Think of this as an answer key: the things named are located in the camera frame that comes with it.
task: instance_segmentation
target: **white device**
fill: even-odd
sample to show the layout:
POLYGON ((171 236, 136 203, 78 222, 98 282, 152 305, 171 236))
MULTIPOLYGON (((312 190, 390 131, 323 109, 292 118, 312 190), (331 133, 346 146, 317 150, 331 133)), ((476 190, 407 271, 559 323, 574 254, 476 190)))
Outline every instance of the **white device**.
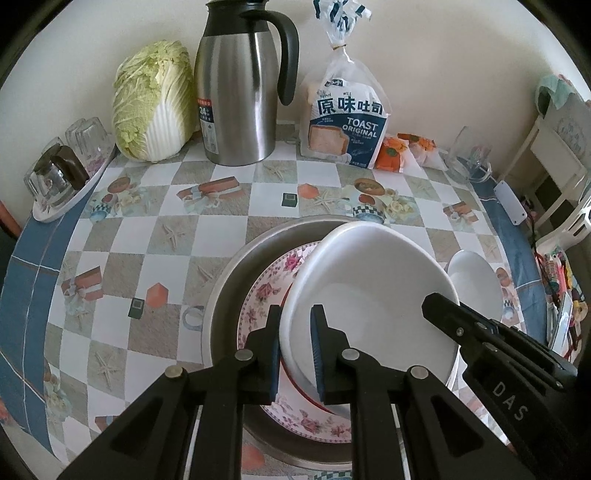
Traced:
POLYGON ((570 316, 573 313, 573 299, 570 297, 568 292, 562 294, 560 299, 560 309, 558 310, 558 318, 556 328, 552 339, 548 344, 548 348, 557 354, 562 353, 562 347, 564 345, 564 339, 566 338, 567 332, 570 325, 570 316))
POLYGON ((527 218, 523 205, 516 197, 505 180, 501 180, 495 187, 495 195, 503 206, 513 225, 519 225, 527 218))

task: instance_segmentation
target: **wire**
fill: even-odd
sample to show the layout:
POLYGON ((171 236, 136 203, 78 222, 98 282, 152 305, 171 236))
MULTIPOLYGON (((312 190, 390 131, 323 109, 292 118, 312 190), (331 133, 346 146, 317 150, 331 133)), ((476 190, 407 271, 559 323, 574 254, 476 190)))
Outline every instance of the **wire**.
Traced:
POLYGON ((538 265, 540 266, 540 271, 542 272, 542 277, 544 277, 544 280, 546 281, 546 285, 548 285, 548 288, 550 289, 550 295, 552 296, 552 303, 554 303, 554 305, 558 309, 558 308, 560 308, 560 300, 558 298, 558 294, 552 288, 552 284, 550 283, 550 279, 548 278, 548 274, 546 273, 546 269, 544 268, 544 265, 540 261, 541 255, 538 253, 538 249, 536 246, 536 239, 535 239, 535 220, 534 220, 534 217, 532 216, 531 212, 529 211, 529 209, 527 212, 527 216, 529 217, 529 219, 531 221, 531 248, 534 250, 535 260, 538 262, 538 265))

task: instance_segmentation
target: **orange snack package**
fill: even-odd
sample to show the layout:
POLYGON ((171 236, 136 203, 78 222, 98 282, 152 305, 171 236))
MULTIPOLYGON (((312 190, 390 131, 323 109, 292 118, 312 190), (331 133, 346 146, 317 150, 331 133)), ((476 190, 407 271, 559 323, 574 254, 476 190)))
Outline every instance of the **orange snack package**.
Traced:
POLYGON ((409 155, 412 153, 408 149, 408 140, 386 135, 379 149, 374 168, 402 173, 409 155))

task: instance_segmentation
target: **table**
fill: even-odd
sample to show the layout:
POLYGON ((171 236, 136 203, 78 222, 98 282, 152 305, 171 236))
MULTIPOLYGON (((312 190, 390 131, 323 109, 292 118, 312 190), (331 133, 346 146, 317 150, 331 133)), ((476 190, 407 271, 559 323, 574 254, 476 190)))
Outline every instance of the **table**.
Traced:
MULTIPOLYGON (((66 216, 29 221, 0 299, 10 332, 0 396, 13 421, 69 463, 167 366, 203 367, 199 319, 185 311, 206 305, 247 242, 305 215, 383 222, 442 266, 460 249, 479 253, 504 287, 504 322, 524 329, 505 251, 470 186, 416 163, 400 174, 306 159, 295 138, 294 125, 278 125, 272 155, 245 167, 207 161, 198 138, 158 164, 120 155, 66 216)), ((503 437, 461 378, 452 390, 503 437)), ((243 473, 322 476, 248 436, 243 473)))

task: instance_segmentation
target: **white tray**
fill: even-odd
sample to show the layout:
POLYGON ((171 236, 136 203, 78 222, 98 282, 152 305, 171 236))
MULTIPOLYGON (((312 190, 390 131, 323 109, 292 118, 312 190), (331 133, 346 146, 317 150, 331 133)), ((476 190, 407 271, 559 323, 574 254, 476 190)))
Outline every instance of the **white tray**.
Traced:
POLYGON ((35 200, 33 203, 33 218, 37 222, 42 223, 49 223, 53 220, 58 219, 59 217, 65 215, 76 203, 78 203, 84 195, 86 195, 92 187, 96 185, 99 179, 103 176, 103 172, 106 170, 111 160, 115 158, 115 153, 117 152, 117 147, 113 148, 113 153, 111 156, 105 160, 102 167, 92 176, 92 178, 82 187, 82 189, 76 193, 70 200, 68 200, 64 205, 59 208, 49 207, 49 210, 42 211, 39 202, 35 200))

